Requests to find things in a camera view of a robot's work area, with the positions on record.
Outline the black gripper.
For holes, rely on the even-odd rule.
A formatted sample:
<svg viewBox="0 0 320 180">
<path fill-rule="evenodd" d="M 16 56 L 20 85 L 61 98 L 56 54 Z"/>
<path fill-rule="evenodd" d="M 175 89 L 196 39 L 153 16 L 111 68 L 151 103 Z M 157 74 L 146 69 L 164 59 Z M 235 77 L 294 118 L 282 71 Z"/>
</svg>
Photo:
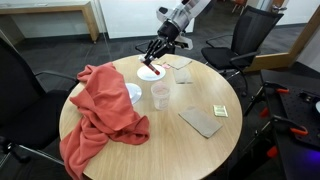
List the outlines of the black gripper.
<svg viewBox="0 0 320 180">
<path fill-rule="evenodd" d="M 166 20 L 158 29 L 158 36 L 150 41 L 143 63 L 149 65 L 154 59 L 166 54 L 173 47 L 173 42 L 179 33 L 179 29 L 172 22 Z"/>
</svg>

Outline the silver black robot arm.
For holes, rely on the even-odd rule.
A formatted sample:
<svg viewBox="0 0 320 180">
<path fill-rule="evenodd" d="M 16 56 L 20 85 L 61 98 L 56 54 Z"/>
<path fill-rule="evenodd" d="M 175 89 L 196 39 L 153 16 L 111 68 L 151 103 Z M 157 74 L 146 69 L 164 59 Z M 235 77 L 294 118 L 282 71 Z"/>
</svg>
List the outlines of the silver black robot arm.
<svg viewBox="0 0 320 180">
<path fill-rule="evenodd" d="M 174 49 L 177 38 L 188 27 L 191 20 L 197 17 L 211 0 L 182 0 L 175 8 L 159 7 L 156 16 L 162 23 L 157 36 L 151 40 L 140 61 L 148 66 L 154 59 Z"/>
</svg>

